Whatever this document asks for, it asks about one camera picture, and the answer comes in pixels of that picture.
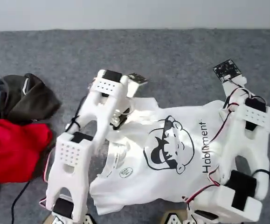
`red cloth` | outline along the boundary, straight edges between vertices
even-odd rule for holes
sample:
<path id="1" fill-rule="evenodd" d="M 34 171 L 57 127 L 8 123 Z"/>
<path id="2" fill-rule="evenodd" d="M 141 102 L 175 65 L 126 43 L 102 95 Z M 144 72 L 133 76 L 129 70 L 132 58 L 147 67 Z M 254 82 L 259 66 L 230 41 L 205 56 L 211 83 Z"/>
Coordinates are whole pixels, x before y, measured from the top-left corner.
<path id="1" fill-rule="evenodd" d="M 0 119 L 0 183 L 29 181 L 51 140 L 46 124 L 19 126 Z"/>

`gray carpet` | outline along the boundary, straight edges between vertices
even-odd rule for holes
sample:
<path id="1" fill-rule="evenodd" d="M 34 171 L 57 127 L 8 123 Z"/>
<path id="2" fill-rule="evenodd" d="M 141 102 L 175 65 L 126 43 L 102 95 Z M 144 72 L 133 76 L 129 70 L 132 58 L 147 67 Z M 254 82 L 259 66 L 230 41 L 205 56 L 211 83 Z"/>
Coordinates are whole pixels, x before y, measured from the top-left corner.
<path id="1" fill-rule="evenodd" d="M 139 93 L 155 97 L 161 107 L 201 105 L 224 100 L 212 67 L 232 58 L 248 79 L 247 87 L 270 104 L 270 30 L 109 30 L 0 33 L 0 77 L 32 72 L 63 102 L 51 119 L 61 133 L 88 83 L 99 69 L 137 72 L 150 79 Z M 102 170 L 106 150 L 93 158 L 90 178 Z M 0 224 L 10 223 L 10 207 L 24 184 L 5 184 L 0 191 Z M 35 180 L 15 207 L 16 224 L 39 224 L 48 212 L 38 206 L 46 184 Z M 98 224 L 156 224 L 161 215 L 183 204 L 161 200 L 127 206 L 97 216 Z M 270 191 L 259 223 L 270 223 Z"/>

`white wall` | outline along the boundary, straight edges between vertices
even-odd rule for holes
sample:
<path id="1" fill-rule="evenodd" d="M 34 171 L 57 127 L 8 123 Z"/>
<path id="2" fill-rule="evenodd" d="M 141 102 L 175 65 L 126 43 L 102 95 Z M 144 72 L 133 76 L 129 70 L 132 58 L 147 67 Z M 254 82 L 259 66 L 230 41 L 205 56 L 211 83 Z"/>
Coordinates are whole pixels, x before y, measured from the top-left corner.
<path id="1" fill-rule="evenodd" d="M 0 31 L 270 28 L 270 0 L 0 0 Z"/>

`circuit board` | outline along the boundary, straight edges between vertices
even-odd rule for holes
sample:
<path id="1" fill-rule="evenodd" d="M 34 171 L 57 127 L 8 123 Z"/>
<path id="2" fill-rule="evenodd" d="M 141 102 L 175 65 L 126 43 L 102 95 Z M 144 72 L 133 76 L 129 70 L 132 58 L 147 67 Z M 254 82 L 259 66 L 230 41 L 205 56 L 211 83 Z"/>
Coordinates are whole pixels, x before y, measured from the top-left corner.
<path id="1" fill-rule="evenodd" d="M 241 71 L 231 59 L 215 66 L 214 72 L 222 83 L 241 74 Z"/>

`white plastic bracket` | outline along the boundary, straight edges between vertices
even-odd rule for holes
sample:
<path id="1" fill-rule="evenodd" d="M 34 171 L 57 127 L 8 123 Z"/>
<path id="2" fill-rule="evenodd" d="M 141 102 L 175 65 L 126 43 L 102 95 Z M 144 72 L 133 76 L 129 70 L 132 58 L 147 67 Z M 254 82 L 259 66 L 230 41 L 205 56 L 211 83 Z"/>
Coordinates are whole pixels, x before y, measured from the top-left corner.
<path id="1" fill-rule="evenodd" d="M 62 188 L 69 190 L 73 203 L 72 218 L 65 218 L 67 223 L 81 223 L 87 212 L 89 191 L 88 170 L 94 152 L 104 143 L 110 121 L 121 99 L 126 98 L 128 76 L 122 76 L 120 83 L 103 78 L 105 70 L 100 70 L 83 102 L 76 122 L 85 127 L 91 121 L 97 121 L 97 132 L 92 139 L 72 142 L 73 133 L 78 126 L 73 123 L 67 133 L 61 134 L 56 141 L 55 160 L 48 178 L 46 208 L 53 210 Z"/>

